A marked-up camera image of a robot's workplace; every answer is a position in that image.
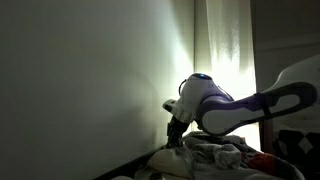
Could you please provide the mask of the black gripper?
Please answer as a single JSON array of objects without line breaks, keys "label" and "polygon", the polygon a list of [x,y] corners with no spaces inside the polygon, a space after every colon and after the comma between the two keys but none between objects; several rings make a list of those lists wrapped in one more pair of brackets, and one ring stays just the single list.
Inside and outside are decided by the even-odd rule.
[{"label": "black gripper", "polygon": [[183,145],[181,137],[186,132],[188,127],[188,123],[181,122],[175,116],[173,116],[170,122],[167,124],[168,142],[166,147],[168,149],[181,147]]}]

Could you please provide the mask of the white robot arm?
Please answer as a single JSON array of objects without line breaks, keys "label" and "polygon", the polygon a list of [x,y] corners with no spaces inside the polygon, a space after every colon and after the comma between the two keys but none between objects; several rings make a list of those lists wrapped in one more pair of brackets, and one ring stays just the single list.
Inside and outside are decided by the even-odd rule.
[{"label": "white robot arm", "polygon": [[179,98],[163,108],[172,114],[167,146],[179,147],[189,125],[211,136],[224,136],[239,127],[295,113],[319,103],[320,56],[297,62],[279,74],[268,89],[235,100],[202,73],[194,73],[179,87]]}]

